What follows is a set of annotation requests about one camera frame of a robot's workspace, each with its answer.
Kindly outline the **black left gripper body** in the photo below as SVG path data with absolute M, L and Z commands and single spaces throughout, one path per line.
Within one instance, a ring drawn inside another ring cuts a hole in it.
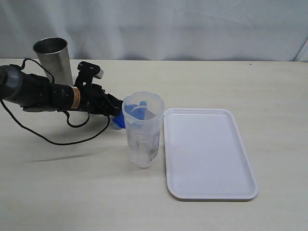
M 84 98 L 89 101 L 90 113 L 95 115 L 112 116 L 113 112 L 113 96 L 105 93 L 101 86 L 87 87 L 78 85 Z

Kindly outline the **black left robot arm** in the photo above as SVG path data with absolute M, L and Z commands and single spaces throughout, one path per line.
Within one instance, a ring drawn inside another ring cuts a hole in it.
M 18 104 L 26 112 L 81 111 L 118 116 L 123 101 L 92 81 L 101 78 L 98 65 L 82 61 L 73 86 L 51 83 L 47 77 L 26 74 L 16 65 L 0 67 L 0 98 Z

